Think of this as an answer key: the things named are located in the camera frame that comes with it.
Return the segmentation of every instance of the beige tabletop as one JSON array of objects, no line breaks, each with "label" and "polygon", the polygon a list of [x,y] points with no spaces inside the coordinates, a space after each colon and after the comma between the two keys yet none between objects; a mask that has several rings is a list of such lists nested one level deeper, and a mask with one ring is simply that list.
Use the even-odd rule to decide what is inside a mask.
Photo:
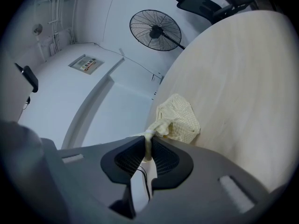
[{"label": "beige tabletop", "polygon": [[287,17],[245,12],[200,34],[166,74],[147,127],[174,93],[201,126],[192,144],[226,156],[269,191],[287,182],[299,149],[299,43]]}]

